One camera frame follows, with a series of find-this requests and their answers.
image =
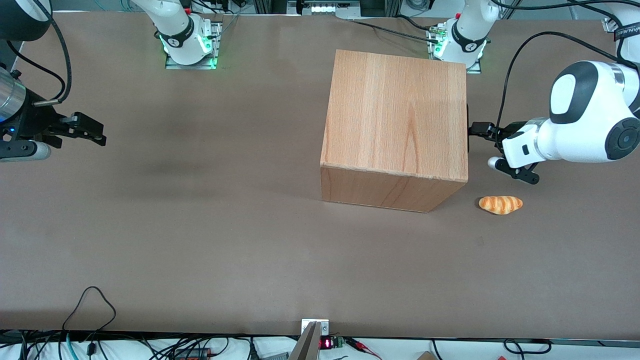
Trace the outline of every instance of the metal bracket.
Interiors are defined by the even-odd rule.
[[[322,336],[329,335],[329,320],[327,319],[302,319],[301,326],[300,326],[300,334],[305,332],[305,329],[307,328],[310,322],[319,322],[321,335]]]
[[[606,33],[614,33],[618,26],[610,18],[606,17],[602,19],[602,28]]]

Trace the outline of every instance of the wood grain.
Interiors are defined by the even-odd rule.
[[[338,50],[323,200],[429,211],[468,179],[464,66]]]

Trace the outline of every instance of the metal cylinder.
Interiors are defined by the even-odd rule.
[[[0,122],[13,116],[24,104],[27,89],[0,67]]]

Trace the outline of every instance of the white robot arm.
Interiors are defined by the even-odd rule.
[[[629,4],[611,7],[622,30],[633,32],[621,47],[630,66],[579,61],[556,77],[549,97],[549,117],[515,122],[504,129],[487,122],[473,123],[469,134],[495,142],[503,153],[489,159],[490,167],[536,184],[540,178],[533,168],[541,161],[616,161],[638,146],[640,80],[633,64],[640,63],[640,37],[635,36],[640,34],[640,9]]]
[[[447,35],[435,47],[433,57],[470,68],[482,54],[486,36],[499,13],[499,7],[490,0],[465,0],[460,16],[444,23]]]
[[[192,65],[212,52],[211,20],[184,11],[178,0],[133,0],[154,22],[164,50],[180,65]]]
[[[630,154],[640,142],[635,70],[580,61],[554,81],[550,116],[534,119],[502,141],[511,168],[545,160],[602,163]]]

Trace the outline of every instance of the connector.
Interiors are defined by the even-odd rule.
[[[260,360],[260,355],[258,355],[258,351],[255,349],[255,344],[253,344],[253,342],[249,345],[249,359]]]
[[[90,343],[89,345],[86,346],[86,355],[91,356],[94,354],[95,354],[95,344]]]

